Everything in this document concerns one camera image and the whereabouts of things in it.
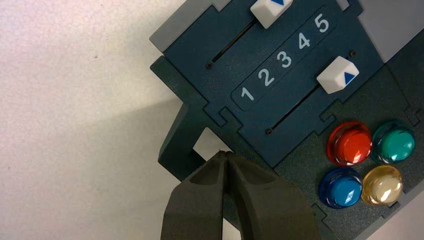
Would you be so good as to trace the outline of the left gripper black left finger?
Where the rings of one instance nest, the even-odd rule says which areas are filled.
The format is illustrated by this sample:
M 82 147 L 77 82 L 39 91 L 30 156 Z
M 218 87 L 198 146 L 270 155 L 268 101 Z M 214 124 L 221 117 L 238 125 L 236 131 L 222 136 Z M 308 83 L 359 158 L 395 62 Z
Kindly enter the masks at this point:
M 227 157 L 218 151 L 171 192 L 164 211 L 162 240 L 221 240 Z

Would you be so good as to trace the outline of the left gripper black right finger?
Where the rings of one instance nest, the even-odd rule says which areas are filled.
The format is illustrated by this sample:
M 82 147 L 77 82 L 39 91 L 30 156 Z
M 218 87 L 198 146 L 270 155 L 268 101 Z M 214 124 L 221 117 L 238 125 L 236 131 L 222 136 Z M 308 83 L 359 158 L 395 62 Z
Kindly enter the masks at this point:
M 297 186 L 234 153 L 226 156 L 243 240 L 321 238 L 313 210 Z

